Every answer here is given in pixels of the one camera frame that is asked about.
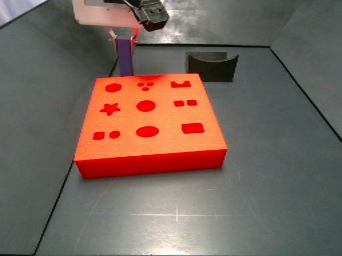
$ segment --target red shape sorter box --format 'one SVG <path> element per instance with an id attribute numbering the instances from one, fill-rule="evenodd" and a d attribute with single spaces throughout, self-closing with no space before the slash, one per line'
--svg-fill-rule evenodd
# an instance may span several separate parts
<path id="1" fill-rule="evenodd" d="M 96 80 L 73 159 L 82 178 L 220 168 L 225 152 L 196 74 Z"/>

